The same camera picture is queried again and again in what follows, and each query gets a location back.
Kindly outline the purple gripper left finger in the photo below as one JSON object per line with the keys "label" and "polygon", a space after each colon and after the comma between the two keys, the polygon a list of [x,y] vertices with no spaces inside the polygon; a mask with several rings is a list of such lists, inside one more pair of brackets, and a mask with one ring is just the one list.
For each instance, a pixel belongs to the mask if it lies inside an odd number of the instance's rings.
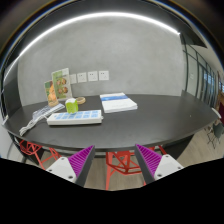
{"label": "purple gripper left finger", "polygon": [[95,146],[92,145],[70,157],[60,157],[47,171],[83,187],[94,156]]}

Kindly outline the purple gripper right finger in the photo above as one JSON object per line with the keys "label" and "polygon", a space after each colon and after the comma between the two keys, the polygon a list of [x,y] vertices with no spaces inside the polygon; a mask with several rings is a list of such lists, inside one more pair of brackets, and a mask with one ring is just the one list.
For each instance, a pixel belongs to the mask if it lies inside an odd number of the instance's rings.
{"label": "purple gripper right finger", "polygon": [[139,144],[135,145],[134,153],[147,184],[183,169],[183,166],[169,154],[160,155]]}

